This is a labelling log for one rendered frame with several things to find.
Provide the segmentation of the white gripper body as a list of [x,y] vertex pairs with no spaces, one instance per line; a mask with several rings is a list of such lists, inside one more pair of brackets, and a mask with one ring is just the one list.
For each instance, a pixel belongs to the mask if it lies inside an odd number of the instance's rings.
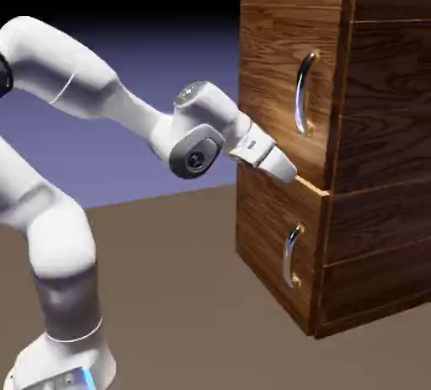
[[277,146],[271,148],[257,168],[273,179],[285,184],[294,181],[297,175],[296,166]]

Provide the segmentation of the short wooden cabinet door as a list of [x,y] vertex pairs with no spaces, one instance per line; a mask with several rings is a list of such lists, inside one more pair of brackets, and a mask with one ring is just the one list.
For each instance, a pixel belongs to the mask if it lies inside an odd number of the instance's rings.
[[[330,193],[296,177],[289,184],[245,164],[237,167],[236,251],[308,336],[315,333]],[[301,223],[292,259],[294,287],[283,277],[290,231]]]

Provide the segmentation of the tall wooden cabinet door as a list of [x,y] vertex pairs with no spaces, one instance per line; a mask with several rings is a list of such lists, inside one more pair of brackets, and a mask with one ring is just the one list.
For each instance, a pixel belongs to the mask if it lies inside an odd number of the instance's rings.
[[[338,147],[355,0],[241,0],[239,104],[268,130],[320,190],[330,190]],[[306,121],[295,124],[296,75],[316,52],[306,81]]]

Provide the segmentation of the dark wood cabinet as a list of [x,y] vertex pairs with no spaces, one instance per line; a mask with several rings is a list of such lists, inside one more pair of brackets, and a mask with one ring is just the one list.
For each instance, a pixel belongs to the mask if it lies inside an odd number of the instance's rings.
[[431,302],[431,0],[355,0],[320,339]]

